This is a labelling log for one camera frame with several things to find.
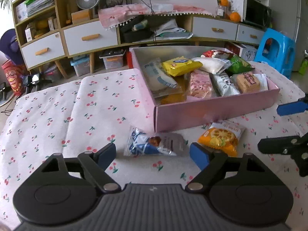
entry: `orange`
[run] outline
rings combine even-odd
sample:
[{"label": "orange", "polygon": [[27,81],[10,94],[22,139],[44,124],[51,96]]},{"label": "orange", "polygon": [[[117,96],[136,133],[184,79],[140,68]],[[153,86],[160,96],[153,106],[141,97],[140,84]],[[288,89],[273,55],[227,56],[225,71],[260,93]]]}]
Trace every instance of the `orange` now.
[{"label": "orange", "polygon": [[232,12],[229,17],[231,21],[234,21],[234,22],[241,21],[241,16],[239,15],[238,12]]},{"label": "orange", "polygon": [[217,0],[217,3],[218,5],[221,5],[221,6],[229,6],[229,2],[228,0]]}]

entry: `open box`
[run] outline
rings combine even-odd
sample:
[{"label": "open box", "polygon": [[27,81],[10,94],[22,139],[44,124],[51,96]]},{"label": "open box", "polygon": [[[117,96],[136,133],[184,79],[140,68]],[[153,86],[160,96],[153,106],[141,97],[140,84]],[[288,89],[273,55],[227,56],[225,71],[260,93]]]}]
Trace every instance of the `open box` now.
[{"label": "open box", "polygon": [[133,67],[138,69],[136,73],[139,75],[137,81],[141,96],[148,113],[154,119],[153,127],[156,132],[174,131],[230,119],[269,108],[275,103],[280,89],[267,79],[267,91],[156,105],[139,64],[148,63],[157,57],[161,61],[180,56],[193,58],[211,49],[225,50],[203,46],[154,46],[132,49]]}]

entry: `white drawer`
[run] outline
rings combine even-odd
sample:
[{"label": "white drawer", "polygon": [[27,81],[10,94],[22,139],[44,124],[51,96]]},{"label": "white drawer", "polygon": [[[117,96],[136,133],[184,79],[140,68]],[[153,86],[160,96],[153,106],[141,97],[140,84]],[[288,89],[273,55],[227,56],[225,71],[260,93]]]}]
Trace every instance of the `white drawer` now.
[{"label": "white drawer", "polygon": [[262,30],[239,25],[238,35],[236,36],[236,40],[253,43],[253,44],[260,44],[263,34],[264,34],[264,31]]},{"label": "white drawer", "polygon": [[42,62],[64,55],[59,32],[39,39],[23,47],[21,51],[23,52],[27,68],[34,67]]},{"label": "white drawer", "polygon": [[[106,30],[100,21],[68,28],[64,30],[64,36],[69,55],[118,44],[116,29]],[[82,40],[87,36],[93,36],[94,38]]]},{"label": "white drawer", "polygon": [[238,25],[210,18],[194,17],[193,36],[235,40]]}]

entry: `wooden cabinet leg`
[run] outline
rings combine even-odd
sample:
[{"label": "wooden cabinet leg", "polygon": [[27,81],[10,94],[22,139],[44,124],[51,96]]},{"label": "wooden cabinet leg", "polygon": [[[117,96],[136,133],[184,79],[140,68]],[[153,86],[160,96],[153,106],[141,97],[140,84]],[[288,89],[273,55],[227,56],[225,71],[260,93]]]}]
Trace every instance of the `wooden cabinet leg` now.
[{"label": "wooden cabinet leg", "polygon": [[59,62],[59,60],[55,60],[54,61],[57,68],[59,69],[59,71],[61,72],[61,74],[63,75],[64,79],[68,79],[68,76],[64,70],[64,68],[62,67],[61,63]]},{"label": "wooden cabinet leg", "polygon": [[94,73],[94,52],[90,53],[90,72]]}]

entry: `stool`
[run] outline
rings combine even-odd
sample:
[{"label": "stool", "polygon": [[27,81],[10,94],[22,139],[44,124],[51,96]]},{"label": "stool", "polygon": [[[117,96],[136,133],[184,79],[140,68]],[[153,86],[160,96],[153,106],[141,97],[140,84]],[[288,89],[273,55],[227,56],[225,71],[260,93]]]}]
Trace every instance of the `stool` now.
[{"label": "stool", "polygon": [[[269,49],[264,49],[272,38]],[[295,42],[289,37],[268,28],[264,33],[254,61],[267,62],[279,73],[290,78],[295,57]]]}]

